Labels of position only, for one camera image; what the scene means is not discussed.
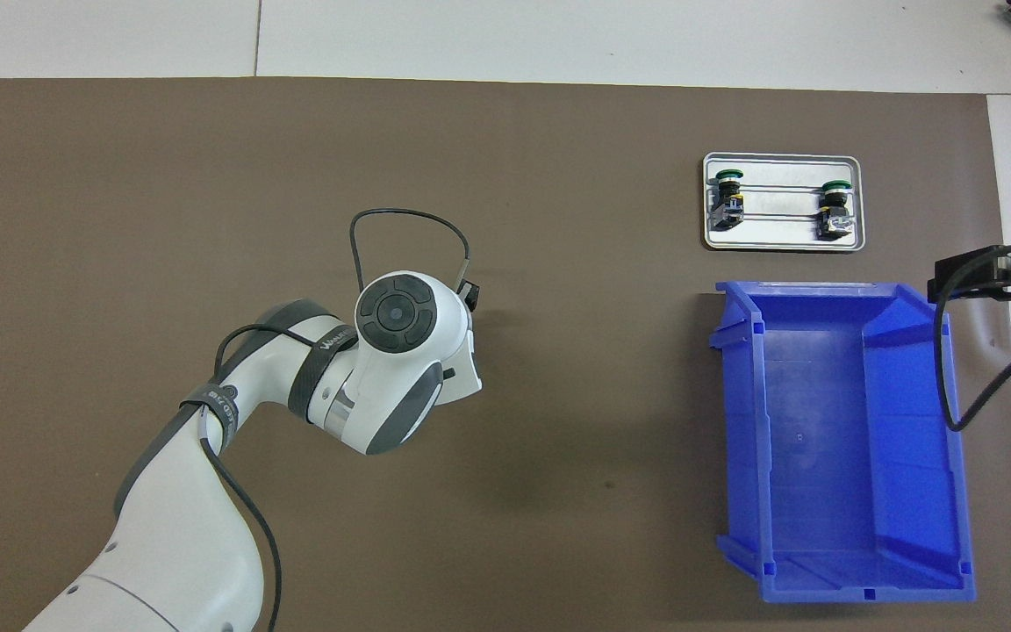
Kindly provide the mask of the blue plastic storage bin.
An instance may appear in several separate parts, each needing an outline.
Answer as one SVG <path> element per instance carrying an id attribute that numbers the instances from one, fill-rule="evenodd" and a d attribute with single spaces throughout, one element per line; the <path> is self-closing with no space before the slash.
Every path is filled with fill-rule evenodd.
<path id="1" fill-rule="evenodd" d="M 722 281 L 728 528 L 771 604 L 974 601 L 935 307 L 907 284 Z"/>

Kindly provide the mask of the green push button switch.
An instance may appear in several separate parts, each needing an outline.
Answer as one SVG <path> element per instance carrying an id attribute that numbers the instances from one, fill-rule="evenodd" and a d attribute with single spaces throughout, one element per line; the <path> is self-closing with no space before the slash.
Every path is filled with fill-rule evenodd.
<path id="1" fill-rule="evenodd" d="M 722 169 L 715 173 L 715 205 L 709 212 L 710 231 L 730 231 L 745 219 L 741 169 Z"/>
<path id="2" fill-rule="evenodd" d="M 817 237 L 820 241 L 837 241 L 855 231 L 856 221 L 848 204 L 853 184 L 847 180 L 832 180 L 821 187 L 817 215 Z"/>

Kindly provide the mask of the brown table mat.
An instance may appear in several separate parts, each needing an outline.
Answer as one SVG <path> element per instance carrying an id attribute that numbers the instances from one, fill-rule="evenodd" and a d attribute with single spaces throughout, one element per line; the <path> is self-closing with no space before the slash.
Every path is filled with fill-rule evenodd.
<path id="1" fill-rule="evenodd" d="M 710 152 L 855 157 L 857 252 L 712 249 Z M 276 632 L 1011 632 L 1011 385 L 963 433 L 974 603 L 771 605 L 728 564 L 726 280 L 917 291 L 1000 240 L 972 95 L 220 79 L 0 81 L 0 632 L 107 543 L 221 337 L 348 317 L 355 212 L 454 221 L 483 390 L 367 457 L 282 407 L 225 453 Z"/>

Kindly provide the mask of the grey metal tray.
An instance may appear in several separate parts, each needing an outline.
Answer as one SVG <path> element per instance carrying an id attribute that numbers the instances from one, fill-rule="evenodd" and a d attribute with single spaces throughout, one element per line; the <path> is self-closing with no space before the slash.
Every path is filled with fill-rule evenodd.
<path id="1" fill-rule="evenodd" d="M 730 231 L 710 231 L 709 212 L 717 204 L 715 175 L 722 169 L 743 172 L 743 222 Z M 705 156 L 702 176 L 699 220 L 707 248 L 849 253 L 865 247 L 862 169 L 855 157 L 717 151 Z M 832 180 L 853 184 L 848 204 L 855 231 L 837 241 L 820 241 L 817 215 L 821 187 Z"/>

